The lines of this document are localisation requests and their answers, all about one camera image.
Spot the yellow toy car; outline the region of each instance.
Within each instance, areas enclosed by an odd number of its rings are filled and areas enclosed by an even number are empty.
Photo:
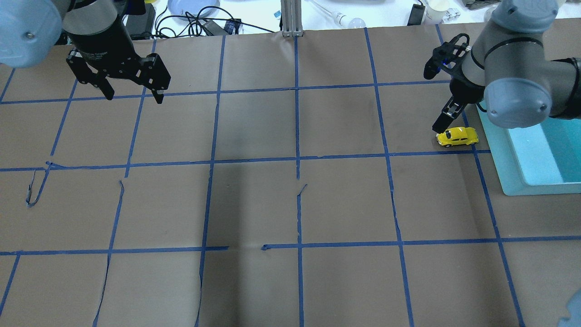
[[[436,134],[438,144],[449,148],[452,145],[473,145],[478,143],[478,135],[472,127],[452,127],[444,133]]]

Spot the light blue tray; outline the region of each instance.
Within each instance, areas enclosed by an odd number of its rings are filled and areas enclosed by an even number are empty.
[[[581,193],[581,120],[507,130],[479,114],[504,194]]]

